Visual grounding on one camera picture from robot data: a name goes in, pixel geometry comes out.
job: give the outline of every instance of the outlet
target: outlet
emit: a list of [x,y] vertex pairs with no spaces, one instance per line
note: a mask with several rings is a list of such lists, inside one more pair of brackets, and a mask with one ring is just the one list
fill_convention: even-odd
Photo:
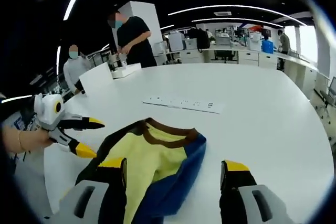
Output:
[[188,99],[164,98],[152,96],[143,101],[143,103],[167,106],[170,108],[196,110],[220,114],[224,105],[216,102],[192,101]]

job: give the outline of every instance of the person in gray shirt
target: person in gray shirt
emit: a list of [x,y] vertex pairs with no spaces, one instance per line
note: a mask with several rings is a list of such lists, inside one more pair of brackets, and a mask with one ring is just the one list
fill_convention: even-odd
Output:
[[282,46],[281,53],[287,55],[290,50],[289,38],[282,30],[278,30],[278,35],[280,36],[280,42]]

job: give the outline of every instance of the blue container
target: blue container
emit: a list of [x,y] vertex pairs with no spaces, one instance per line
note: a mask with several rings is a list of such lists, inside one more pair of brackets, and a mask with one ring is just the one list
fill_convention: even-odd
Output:
[[263,40],[261,43],[261,49],[263,52],[273,54],[273,42],[269,40]]

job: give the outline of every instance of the man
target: man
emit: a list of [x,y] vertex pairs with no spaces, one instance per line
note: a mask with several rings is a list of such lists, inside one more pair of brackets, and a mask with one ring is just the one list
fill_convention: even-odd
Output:
[[118,53],[127,55],[127,64],[141,63],[142,68],[157,66],[148,41],[151,31],[141,18],[127,18],[115,11],[108,17],[108,23],[117,29]]
[[212,32],[209,31],[209,29],[206,29],[205,31],[208,34],[208,38],[209,39],[212,38],[212,37],[214,37],[213,34],[212,34]]
[[72,93],[78,94],[83,91],[79,77],[91,69],[91,63],[87,58],[79,56],[76,45],[69,48],[69,57],[63,67],[64,77]]
[[282,30],[278,30],[278,35],[280,36],[280,42],[282,47],[281,53],[287,55],[288,51],[290,50],[289,38]]

